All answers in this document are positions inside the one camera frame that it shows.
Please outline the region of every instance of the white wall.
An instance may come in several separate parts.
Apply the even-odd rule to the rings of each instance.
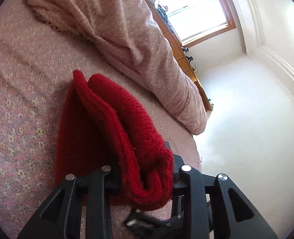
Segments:
[[[245,41],[236,8],[232,0],[227,0],[236,29],[222,33],[189,48],[188,56],[198,68],[198,73],[211,69],[223,62],[230,62],[243,55]]]
[[[283,239],[294,227],[294,101],[248,56],[202,72],[200,81],[214,103],[194,136],[202,172],[226,173]]]
[[[250,58],[215,67],[219,49],[197,50],[214,110],[195,140],[203,172],[228,172],[282,239],[294,227],[294,3],[233,2]]]
[[[196,75],[207,71],[223,62],[230,62],[243,55],[238,30],[232,29],[213,38],[207,39],[189,48],[187,56],[192,56],[197,68]]]
[[[233,0],[247,54],[263,62],[294,98],[294,3]]]

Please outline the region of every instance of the folded red fabric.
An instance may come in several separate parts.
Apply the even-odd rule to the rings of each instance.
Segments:
[[[56,183],[69,173],[83,176],[103,165],[120,169],[122,198],[133,207],[155,210],[169,200],[172,152],[144,107],[110,79],[95,74],[87,83],[75,70],[60,124]]]

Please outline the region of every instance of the metal screw head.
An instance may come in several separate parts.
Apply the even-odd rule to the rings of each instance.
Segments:
[[[74,178],[75,178],[75,175],[72,173],[65,176],[65,179],[68,181],[72,181],[72,180],[74,180]]]
[[[137,219],[133,219],[133,220],[127,222],[127,226],[128,226],[128,227],[131,227],[131,226],[134,225],[136,222],[137,222]]]
[[[227,175],[225,175],[224,173],[220,173],[220,174],[218,175],[218,178],[219,178],[220,180],[222,180],[222,181],[225,181],[228,177],[227,177]]]
[[[191,166],[190,165],[183,165],[181,169],[185,172],[190,172],[191,171]]]
[[[111,170],[111,167],[109,165],[105,165],[102,167],[103,172],[109,172]]]

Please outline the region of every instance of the floral patterned blanket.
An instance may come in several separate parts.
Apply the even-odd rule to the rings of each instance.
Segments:
[[[92,41],[117,70],[151,91],[191,133],[206,113],[195,84],[179,68],[145,0],[27,0],[40,19]]]
[[[191,133],[152,93],[112,67],[91,42],[39,22],[26,0],[5,0],[0,8],[0,226],[11,239],[54,189],[58,128],[75,69],[87,79],[103,74],[128,90],[173,153],[200,168]],[[131,238],[122,224],[129,211],[129,206],[111,208],[115,239]],[[169,218],[170,204],[152,215]]]

